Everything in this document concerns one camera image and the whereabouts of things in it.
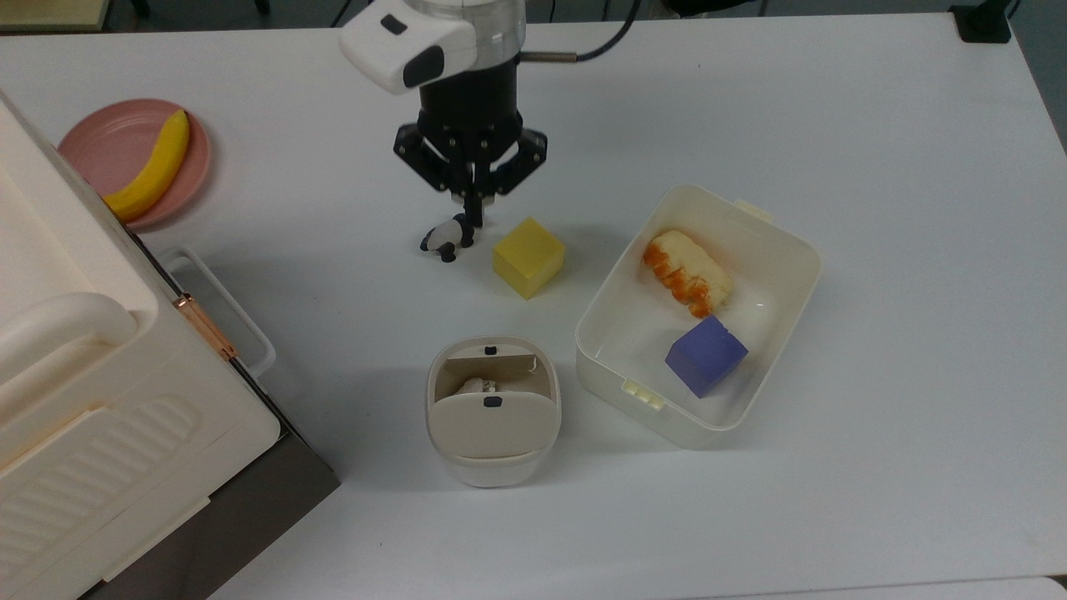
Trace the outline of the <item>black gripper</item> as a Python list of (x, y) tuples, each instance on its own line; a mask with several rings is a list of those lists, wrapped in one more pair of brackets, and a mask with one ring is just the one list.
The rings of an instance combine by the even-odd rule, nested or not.
[(477, 228), (478, 203), (511, 193), (548, 158), (548, 137), (523, 127), (517, 110), (517, 58), (423, 85), (419, 96), (417, 122), (398, 128), (393, 151), (431, 188), (458, 198)]

